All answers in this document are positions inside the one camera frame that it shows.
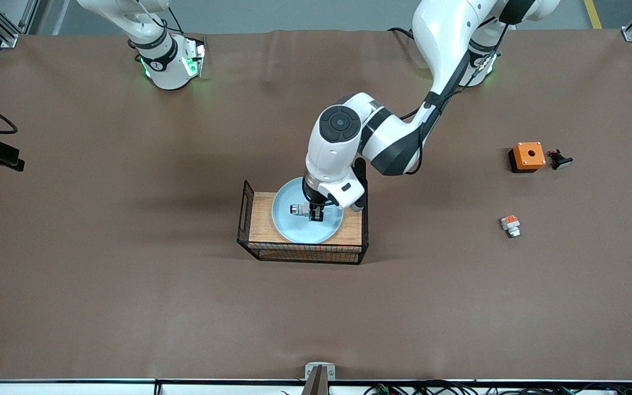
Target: orange push button box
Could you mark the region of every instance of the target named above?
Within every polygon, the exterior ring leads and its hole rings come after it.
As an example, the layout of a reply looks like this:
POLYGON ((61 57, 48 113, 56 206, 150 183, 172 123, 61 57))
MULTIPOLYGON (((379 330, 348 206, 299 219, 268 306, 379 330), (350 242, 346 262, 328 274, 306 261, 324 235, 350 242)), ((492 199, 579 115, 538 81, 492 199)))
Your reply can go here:
POLYGON ((543 146, 539 142, 517 143, 509 151, 514 173, 533 173, 546 164, 543 146))

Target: wire mesh basket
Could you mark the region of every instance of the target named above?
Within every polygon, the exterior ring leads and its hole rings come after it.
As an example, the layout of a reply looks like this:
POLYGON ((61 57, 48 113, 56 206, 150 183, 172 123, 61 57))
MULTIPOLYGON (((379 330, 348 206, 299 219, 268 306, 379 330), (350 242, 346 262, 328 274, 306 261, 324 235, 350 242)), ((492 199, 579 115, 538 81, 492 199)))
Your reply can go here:
MULTIPOLYGON (((238 244, 246 251, 260 261, 275 262, 305 262, 305 263, 342 263, 358 265, 362 262, 362 258, 369 246, 369 234, 367 230, 367 181, 364 174, 364 160, 362 162, 355 161, 355 174, 364 186, 364 209, 356 215, 361 230, 359 231, 358 240, 353 240, 348 244, 329 244, 330 240, 319 244, 302 244, 294 242, 283 242, 264 240, 265 237, 258 236, 253 232, 251 235, 251 225, 253 220, 253 209, 258 200, 263 199, 263 195, 256 196, 256 192, 250 187, 246 180, 243 184, 243 202, 240 209, 240 218, 238 223, 238 244)), ((264 194, 265 199, 273 194, 264 194)), ((271 218, 265 216, 260 218, 261 227, 271 224, 271 218)))

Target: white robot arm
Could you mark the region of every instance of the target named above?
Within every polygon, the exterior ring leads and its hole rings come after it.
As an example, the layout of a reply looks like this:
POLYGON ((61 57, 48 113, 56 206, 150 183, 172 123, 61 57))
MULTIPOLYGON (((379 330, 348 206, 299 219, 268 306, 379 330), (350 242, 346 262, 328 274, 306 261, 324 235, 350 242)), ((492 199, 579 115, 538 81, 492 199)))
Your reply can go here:
POLYGON ((169 33, 155 13, 171 0, 77 0, 120 27, 140 53, 145 74, 162 89, 183 87, 201 72, 204 42, 169 33))
POLYGON ((324 205, 362 209, 354 203, 364 187, 351 168, 358 153, 385 176, 415 173, 411 169, 417 162, 420 166, 420 153, 447 100, 459 85, 476 85, 491 71, 507 25, 542 19, 557 3, 423 0, 414 14, 413 33, 431 68, 431 90, 408 123, 367 93, 341 98, 321 113, 311 132, 304 172, 311 212, 324 205))

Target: small electrical component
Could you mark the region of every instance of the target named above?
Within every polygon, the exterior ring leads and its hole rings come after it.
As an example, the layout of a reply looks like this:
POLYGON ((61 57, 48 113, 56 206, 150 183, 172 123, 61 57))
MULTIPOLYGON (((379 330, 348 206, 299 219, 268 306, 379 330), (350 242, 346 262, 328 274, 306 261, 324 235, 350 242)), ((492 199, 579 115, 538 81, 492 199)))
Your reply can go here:
POLYGON ((304 202, 301 205, 289 206, 289 213, 291 215, 303 215, 309 217, 309 221, 323 221, 323 206, 311 205, 309 202, 304 202))
POLYGON ((521 230, 518 228, 521 223, 515 215, 509 215, 499 221, 501 222, 502 229, 509 233, 510 238, 517 238, 521 235, 521 230))
POLYGON ((534 173, 546 165, 543 146, 540 142, 517 143, 509 151, 511 171, 514 173, 534 173))
POLYGON ((552 160, 552 170, 559 170, 572 164, 573 159, 571 157, 564 157, 560 155, 560 150, 549 150, 548 156, 552 160))

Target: brown paper backdrop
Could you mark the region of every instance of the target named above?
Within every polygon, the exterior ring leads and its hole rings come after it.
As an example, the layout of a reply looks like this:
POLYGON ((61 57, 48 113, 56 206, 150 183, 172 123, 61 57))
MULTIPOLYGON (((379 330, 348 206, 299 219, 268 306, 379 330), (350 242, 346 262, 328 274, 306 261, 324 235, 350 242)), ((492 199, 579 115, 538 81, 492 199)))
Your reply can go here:
POLYGON ((208 40, 203 80, 163 92, 125 37, 21 37, 0 111, 0 378, 632 379, 632 43, 509 32, 455 97, 414 177, 369 172, 360 267, 256 262, 241 188, 303 171, 316 116, 368 92, 397 114, 431 74, 387 32, 208 40), (507 171, 539 140, 566 170, 507 171), (498 219, 517 215, 523 237, 498 219))

